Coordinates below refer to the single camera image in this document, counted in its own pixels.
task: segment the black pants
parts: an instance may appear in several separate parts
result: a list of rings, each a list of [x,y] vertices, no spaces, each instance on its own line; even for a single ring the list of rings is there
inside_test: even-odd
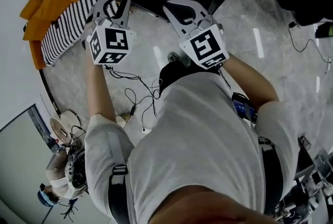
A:
[[[333,0],[278,0],[286,10],[295,11],[299,25],[318,23],[323,18],[333,19]]]
[[[162,80],[160,85],[160,94],[162,94],[166,87],[179,80],[180,78],[197,72],[208,72],[220,75],[216,66],[209,69],[203,69],[191,61],[191,65],[186,68],[180,61],[171,62],[162,68],[160,72],[160,79]]]

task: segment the backpack strap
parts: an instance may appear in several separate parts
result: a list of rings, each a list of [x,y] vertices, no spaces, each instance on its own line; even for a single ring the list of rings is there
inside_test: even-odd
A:
[[[259,137],[265,170],[266,198],[265,215],[271,215],[282,198],[283,175],[275,145],[264,137]]]
[[[131,224],[127,207],[127,192],[125,175],[128,173],[126,165],[117,165],[109,178],[108,200],[110,211],[118,224]]]

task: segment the black and white striped fabric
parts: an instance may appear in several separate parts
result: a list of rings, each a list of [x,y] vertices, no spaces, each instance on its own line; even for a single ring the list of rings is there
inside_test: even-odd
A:
[[[53,66],[57,59],[72,45],[83,32],[87,16],[98,0],[79,0],[70,6],[54,21],[42,40],[43,59],[47,66]],[[118,9],[116,1],[108,6],[109,17]]]

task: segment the black cable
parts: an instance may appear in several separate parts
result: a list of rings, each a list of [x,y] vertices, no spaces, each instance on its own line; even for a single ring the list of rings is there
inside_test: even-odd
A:
[[[79,130],[82,130],[84,133],[82,133],[80,136],[78,136],[78,137],[74,137],[73,136],[73,128],[77,128],[77,129],[79,129]],[[77,139],[77,138],[80,138],[82,135],[84,135],[84,134],[86,134],[87,132],[85,131],[85,129],[83,129],[83,128],[81,128],[81,127],[79,127],[79,126],[76,126],[76,125],[73,125],[72,126],[72,128],[71,128],[71,139],[74,141],[75,139]]]
[[[131,112],[133,111],[133,114],[134,114],[134,111],[136,109],[136,106],[138,104],[140,104],[145,98],[150,97],[152,99],[152,102],[151,102],[150,106],[144,110],[144,112],[142,113],[142,116],[141,116],[142,128],[143,128],[143,130],[145,130],[145,123],[144,123],[144,120],[143,120],[145,112],[149,108],[152,107],[153,108],[154,116],[157,117],[157,112],[156,112],[156,107],[155,107],[155,100],[158,100],[160,98],[160,91],[158,89],[154,89],[154,88],[157,88],[157,87],[159,87],[161,85],[161,83],[160,83],[161,79],[159,79],[159,85],[158,86],[154,87],[153,86],[154,81],[153,81],[151,87],[149,87],[149,86],[147,86],[147,84],[144,83],[144,81],[142,80],[142,78],[140,76],[137,76],[137,75],[131,74],[131,73],[123,73],[123,74],[127,74],[127,75],[132,75],[131,77],[129,77],[129,76],[122,76],[122,75],[119,74],[119,72],[114,71],[112,67],[105,66],[105,68],[109,71],[110,75],[113,76],[116,79],[139,80],[142,83],[142,85],[149,91],[150,95],[147,95],[147,96],[143,97],[137,103],[136,93],[132,89],[130,89],[130,88],[126,88],[124,90],[125,96],[133,103],[133,107],[132,107],[132,110],[131,110]],[[130,90],[130,91],[133,92],[133,94],[134,94],[134,101],[126,93],[128,90]]]
[[[66,217],[68,216],[69,219],[73,222],[71,216],[70,216],[70,213],[73,213],[73,215],[75,215],[74,211],[73,211],[73,208],[75,208],[77,211],[79,211],[77,209],[76,206],[74,206],[75,202],[77,201],[78,199],[72,199],[69,201],[68,205],[63,205],[63,204],[60,204],[62,206],[65,206],[65,207],[68,207],[68,210],[65,212],[65,213],[60,213],[61,215],[64,215],[63,219],[66,219]]]
[[[291,39],[291,43],[292,43],[292,47],[293,47],[298,53],[302,53],[302,52],[307,48],[308,44],[309,44],[310,42],[313,42],[315,48],[317,49],[319,55],[321,56],[322,61],[323,61],[324,63],[326,63],[326,64],[330,64],[330,63],[331,63],[330,61],[326,61],[326,60],[323,58],[321,52],[319,51],[319,49],[318,49],[318,47],[317,47],[317,44],[315,43],[315,41],[314,41],[313,39],[309,39],[308,42],[306,43],[305,47],[304,47],[302,50],[298,50],[298,49],[295,47],[294,43],[293,43],[293,39],[292,39],[292,35],[291,35],[291,32],[290,32],[290,28],[291,28],[291,27],[288,27],[288,31],[289,31],[289,35],[290,35],[290,39]]]
[[[230,86],[229,82],[227,81],[227,79],[224,77],[221,69],[219,69],[219,73],[220,73],[220,76],[224,79],[225,83],[228,85],[229,89],[231,90],[231,86]]]
[[[126,121],[126,123],[125,123],[125,126],[124,126],[124,128],[123,129],[125,129],[125,127],[126,127],[126,125],[127,125],[127,123],[129,122],[129,120],[131,119],[131,116],[132,115],[130,115],[130,117],[128,118],[128,120]]]

